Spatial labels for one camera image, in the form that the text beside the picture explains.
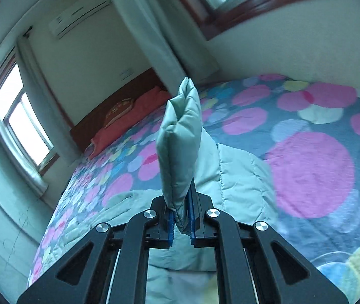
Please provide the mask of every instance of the bed sheet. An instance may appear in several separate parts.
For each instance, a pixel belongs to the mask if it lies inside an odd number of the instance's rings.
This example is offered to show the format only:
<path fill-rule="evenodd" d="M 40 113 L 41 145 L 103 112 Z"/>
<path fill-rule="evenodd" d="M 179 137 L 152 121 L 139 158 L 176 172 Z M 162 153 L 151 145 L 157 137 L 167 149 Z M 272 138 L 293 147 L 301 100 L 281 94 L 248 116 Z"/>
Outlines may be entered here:
<path fill-rule="evenodd" d="M 360 89 L 268 74 L 200 90 L 200 99 L 204 128 L 217 143 L 270 164 L 277 231 L 351 302 L 359 297 Z M 155 140 L 163 114 L 164 106 L 96 158 L 83 158 L 38 248 L 29 284 L 72 220 L 96 214 L 119 192 L 161 189 Z"/>

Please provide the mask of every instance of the triangular cutout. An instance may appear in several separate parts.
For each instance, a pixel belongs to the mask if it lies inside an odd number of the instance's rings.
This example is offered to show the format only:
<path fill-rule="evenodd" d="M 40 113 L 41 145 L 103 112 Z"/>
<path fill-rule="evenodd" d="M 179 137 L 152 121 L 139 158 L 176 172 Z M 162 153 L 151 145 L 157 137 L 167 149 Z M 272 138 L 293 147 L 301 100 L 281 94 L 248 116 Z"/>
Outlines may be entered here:
<path fill-rule="evenodd" d="M 286 284 L 295 284 L 309 277 L 309 272 L 279 243 L 272 242 L 272 249 Z"/>
<path fill-rule="evenodd" d="M 92 242 L 84 247 L 77 255 L 67 262 L 56 277 L 72 286 L 77 286 L 93 247 L 94 243 Z"/>

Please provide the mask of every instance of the air conditioner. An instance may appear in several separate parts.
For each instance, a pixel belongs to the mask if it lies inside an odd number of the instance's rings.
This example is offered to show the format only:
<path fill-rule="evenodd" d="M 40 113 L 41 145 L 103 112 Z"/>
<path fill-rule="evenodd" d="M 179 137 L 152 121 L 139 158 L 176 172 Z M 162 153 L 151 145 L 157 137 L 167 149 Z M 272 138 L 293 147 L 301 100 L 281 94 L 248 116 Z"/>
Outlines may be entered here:
<path fill-rule="evenodd" d="M 78 0 L 53 19 L 49 23 L 49 29 L 54 36 L 60 39 L 74 26 L 108 4 L 110 4 L 110 0 Z"/>

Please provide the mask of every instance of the window pane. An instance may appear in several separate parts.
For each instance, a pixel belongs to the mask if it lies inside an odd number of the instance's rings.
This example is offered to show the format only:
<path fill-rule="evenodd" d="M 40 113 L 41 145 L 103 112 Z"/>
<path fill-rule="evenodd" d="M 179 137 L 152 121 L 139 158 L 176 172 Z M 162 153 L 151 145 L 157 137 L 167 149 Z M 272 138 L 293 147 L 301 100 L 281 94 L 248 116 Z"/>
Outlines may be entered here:
<path fill-rule="evenodd" d="M 42 125 L 39 123 L 39 120 L 36 117 L 35 112 L 33 111 L 33 108 L 31 106 L 31 103 L 29 102 L 27 94 L 23 94 L 21 98 L 21 102 L 23 104 L 23 107 L 25 108 L 25 111 L 28 113 L 29 117 L 33 121 L 33 123 L 36 125 L 36 127 L 41 132 L 42 136 L 47 140 L 47 142 L 53 147 L 49 137 L 46 135 L 45 130 L 42 128 Z"/>
<path fill-rule="evenodd" d="M 9 73 L 3 85 L 0 88 L 0 118 L 4 119 L 12 102 L 17 97 L 23 87 L 21 76 L 19 75 L 18 65 Z"/>
<path fill-rule="evenodd" d="M 29 120 L 21 103 L 18 103 L 11 114 L 10 125 L 25 151 L 39 165 L 49 153 L 49 149 Z"/>

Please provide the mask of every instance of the wooden headboard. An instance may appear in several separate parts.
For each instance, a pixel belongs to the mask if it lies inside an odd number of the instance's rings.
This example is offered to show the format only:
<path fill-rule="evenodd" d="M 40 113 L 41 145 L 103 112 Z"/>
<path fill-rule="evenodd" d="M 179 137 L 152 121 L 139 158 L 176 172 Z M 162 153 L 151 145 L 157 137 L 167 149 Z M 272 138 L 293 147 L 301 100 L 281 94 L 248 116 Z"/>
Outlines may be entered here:
<path fill-rule="evenodd" d="M 70 134 L 79 149 L 84 152 L 87 146 L 90 145 L 91 138 L 103 127 L 106 114 L 116 103 L 125 98 L 133 98 L 135 100 L 154 86 L 159 86 L 166 90 L 157 74 L 150 68 L 129 81 L 88 113 L 84 119 L 70 130 Z"/>

